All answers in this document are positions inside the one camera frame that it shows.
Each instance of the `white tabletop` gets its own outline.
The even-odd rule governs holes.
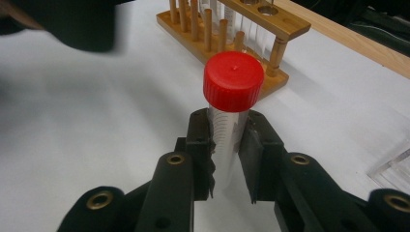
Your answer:
[[[129,192],[208,103],[203,64],[156,22],[168,1],[125,4],[123,52],[77,51],[44,32],[0,38],[0,230],[55,231],[87,190]],[[410,148],[410,81],[310,30],[281,63],[286,86],[258,102],[290,152],[316,158],[367,199],[367,172]],[[194,231],[274,231],[273,203],[231,190],[195,203]]]

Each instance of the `wooden dowel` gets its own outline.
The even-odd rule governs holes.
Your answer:
[[[187,9],[186,9],[186,0],[178,0],[179,13],[180,13],[180,23],[182,32],[187,32]]]
[[[205,51],[211,51],[212,42],[212,10],[205,9],[205,31],[204,31],[204,42]]]
[[[271,57],[269,58],[266,74],[268,76],[276,76],[279,70],[279,64],[283,58],[284,50],[286,49],[287,41],[276,38],[274,47],[272,48]]]
[[[220,34],[218,36],[218,52],[225,51],[226,48],[226,32],[228,28],[228,20],[220,20]]]
[[[176,0],[169,0],[169,10],[171,12],[171,22],[177,24],[177,2]]]
[[[198,0],[190,0],[190,35],[198,41]]]
[[[243,31],[238,31],[235,35],[235,40],[233,42],[233,47],[236,51],[242,51],[244,48],[244,37],[245,37],[245,32]]]

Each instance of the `clear tube with red cap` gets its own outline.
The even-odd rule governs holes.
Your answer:
[[[229,185],[248,112],[257,102],[263,78],[260,63],[242,52],[219,53],[205,66],[203,90],[216,144],[212,154],[216,191]]]

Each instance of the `wooden test tube rack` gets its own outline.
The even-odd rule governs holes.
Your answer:
[[[220,21],[220,32],[214,35],[211,33],[211,10],[205,10],[206,18],[202,18],[198,12],[199,0],[178,0],[178,8],[176,1],[169,0],[170,10],[157,14],[157,22],[202,63],[218,52],[242,51],[244,32],[236,34],[233,44],[226,44],[226,19]],[[269,60],[246,48],[249,55],[262,60],[265,79],[260,98],[264,98],[286,84],[289,75],[279,68],[286,45],[307,32],[310,23],[265,0],[219,1],[276,36]]]

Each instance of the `red cap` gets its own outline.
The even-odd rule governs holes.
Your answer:
[[[237,51],[218,53],[205,65],[204,96],[219,110],[242,112],[257,102],[263,78],[262,66],[252,56]]]

